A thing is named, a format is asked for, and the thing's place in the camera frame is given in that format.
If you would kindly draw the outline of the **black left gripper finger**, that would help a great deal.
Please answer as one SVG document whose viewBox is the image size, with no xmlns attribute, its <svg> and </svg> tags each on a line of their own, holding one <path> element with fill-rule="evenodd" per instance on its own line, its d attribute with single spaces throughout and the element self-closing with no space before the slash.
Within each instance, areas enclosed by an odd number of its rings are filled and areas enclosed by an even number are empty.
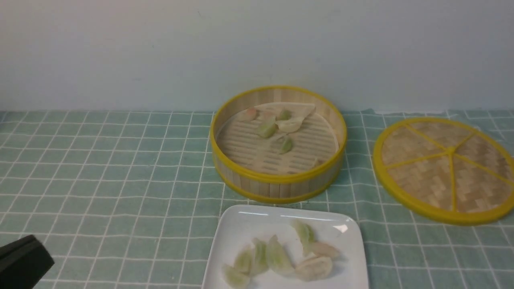
<svg viewBox="0 0 514 289">
<path fill-rule="evenodd" d="M 34 235 L 24 236 L 0 248 L 0 287 L 33 289 L 55 261 Z"/>
</svg>

